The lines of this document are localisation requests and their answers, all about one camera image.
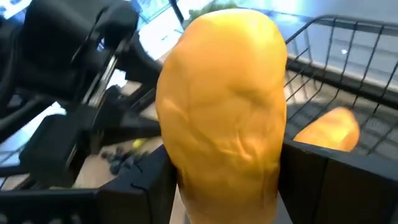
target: mango skin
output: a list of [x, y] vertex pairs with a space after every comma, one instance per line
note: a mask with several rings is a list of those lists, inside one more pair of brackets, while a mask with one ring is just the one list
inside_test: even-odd
[[275, 218], [286, 60], [277, 26], [249, 9], [199, 17], [167, 57], [155, 103], [192, 224]]

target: yellow fruit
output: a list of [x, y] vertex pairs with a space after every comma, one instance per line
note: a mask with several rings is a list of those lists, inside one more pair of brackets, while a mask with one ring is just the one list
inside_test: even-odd
[[359, 141], [359, 125], [346, 108], [335, 108], [299, 132], [294, 141], [351, 152]]
[[277, 26], [248, 9], [199, 17], [167, 57], [155, 102], [193, 224], [274, 219], [286, 60]]

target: wire basket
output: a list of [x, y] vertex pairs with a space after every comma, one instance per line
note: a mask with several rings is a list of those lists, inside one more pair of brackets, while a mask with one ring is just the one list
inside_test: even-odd
[[321, 16], [287, 43], [287, 127], [292, 139], [338, 106], [361, 128], [355, 153], [398, 159], [398, 26]]

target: metal bar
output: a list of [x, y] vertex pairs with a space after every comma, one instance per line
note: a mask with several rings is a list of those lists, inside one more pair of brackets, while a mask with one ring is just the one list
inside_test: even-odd
[[182, 15], [181, 10], [177, 5], [177, 0], [169, 0], [169, 2], [173, 8], [175, 15], [177, 16], [178, 21], [180, 21], [180, 23], [182, 25], [182, 23], [184, 22], [184, 16]]
[[[380, 28], [379, 35], [377, 35], [377, 39], [376, 39], [376, 42], [374, 43], [371, 56], [369, 57], [369, 61], [368, 61], [368, 64], [366, 65], [366, 69], [365, 69], [364, 75], [362, 77], [361, 83], [359, 84], [359, 88], [358, 88], [359, 90], [362, 88], [363, 83], [364, 83], [364, 81], [366, 79], [366, 75], [368, 74], [369, 67], [371, 66], [372, 59], [373, 59], [374, 53], [376, 52], [377, 45], [379, 44], [380, 36], [381, 36], [381, 34], [383, 32], [383, 29], [384, 29], [384, 26], [382, 26]], [[359, 97], [358, 95], [355, 97], [355, 100], [354, 100], [354, 103], [353, 103], [354, 105], [355, 105], [356, 101], [358, 100], [358, 97]]]
[[[349, 59], [349, 55], [350, 55], [350, 53], [351, 53], [351, 49], [352, 49], [352, 46], [353, 46], [352, 43], [353, 43], [354, 37], [355, 37], [355, 32], [356, 32], [356, 28], [357, 28], [356, 25], [358, 25], [358, 23], [355, 23], [353, 32], [351, 33], [351, 38], [350, 38], [350, 40], [349, 40], [349, 46], [348, 46], [348, 51], [347, 51], [346, 58], [345, 58], [345, 63], [344, 63], [343, 71], [341, 71], [341, 74], [340, 74], [340, 84], [343, 82], [344, 73], [345, 73], [345, 71], [346, 71], [347, 64], [348, 64], [348, 59]], [[314, 121], [315, 121], [315, 120], [316, 120], [316, 119], [329, 107], [329, 105], [331, 105], [331, 103], [337, 98], [337, 96], [338, 96], [340, 90], [341, 90], [340, 88], [338, 88], [338, 89], [336, 90], [336, 93], [335, 93], [335, 96], [333, 97], [333, 99], [331, 99], [331, 100], [330, 100], [330, 101], [317, 113], [317, 115], [311, 120], [311, 123], [314, 122]]]

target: dark blueberry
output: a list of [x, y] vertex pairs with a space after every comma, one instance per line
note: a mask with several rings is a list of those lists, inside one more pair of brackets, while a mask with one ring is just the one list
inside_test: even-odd
[[116, 153], [116, 154], [114, 155], [114, 160], [121, 161], [121, 160], [122, 160], [122, 157], [123, 157], [123, 154], [118, 154], [118, 153]]
[[111, 172], [111, 174], [117, 175], [120, 171], [121, 165], [122, 164], [120, 161], [111, 162], [109, 165], [109, 171]]
[[135, 163], [136, 163], [136, 157], [130, 156], [123, 162], [123, 166], [130, 169], [134, 166]]
[[106, 160], [107, 160], [109, 163], [111, 163], [111, 162], [113, 162], [113, 161], [115, 161], [115, 160], [117, 160], [117, 159], [115, 158], [114, 154], [109, 154], [109, 156], [106, 158]]
[[116, 148], [116, 154], [123, 154], [124, 153], [124, 149], [122, 147], [117, 147]]
[[133, 153], [131, 152], [131, 151], [129, 151], [129, 152], [126, 152], [126, 153], [124, 153], [123, 155], [122, 155], [122, 161], [125, 161], [126, 159], [128, 159], [130, 156], [132, 156], [133, 155]]
[[101, 158], [107, 159], [110, 155], [111, 155], [110, 152], [103, 152], [103, 153], [101, 153]]

